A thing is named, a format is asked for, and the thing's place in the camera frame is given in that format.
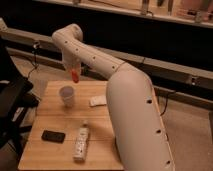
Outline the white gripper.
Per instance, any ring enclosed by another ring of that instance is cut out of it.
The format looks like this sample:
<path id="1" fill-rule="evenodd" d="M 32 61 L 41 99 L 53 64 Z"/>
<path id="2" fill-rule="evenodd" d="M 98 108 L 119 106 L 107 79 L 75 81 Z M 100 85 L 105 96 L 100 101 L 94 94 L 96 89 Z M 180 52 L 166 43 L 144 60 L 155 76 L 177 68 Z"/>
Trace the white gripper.
<path id="1" fill-rule="evenodd" d="M 81 74 L 81 61 L 74 54 L 63 52 L 62 63 L 68 72 L 74 70 L 77 75 Z"/>

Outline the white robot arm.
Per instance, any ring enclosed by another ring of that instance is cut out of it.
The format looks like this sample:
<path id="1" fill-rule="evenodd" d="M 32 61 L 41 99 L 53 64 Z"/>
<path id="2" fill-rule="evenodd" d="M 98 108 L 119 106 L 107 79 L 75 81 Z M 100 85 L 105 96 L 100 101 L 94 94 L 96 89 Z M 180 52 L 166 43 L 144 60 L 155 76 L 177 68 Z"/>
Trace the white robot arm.
<path id="1" fill-rule="evenodd" d="M 70 24 L 52 34 L 74 81 L 81 62 L 108 82 L 106 101 L 124 171 L 175 171 L 168 136 L 149 76 L 112 55 L 82 42 L 83 32 Z"/>

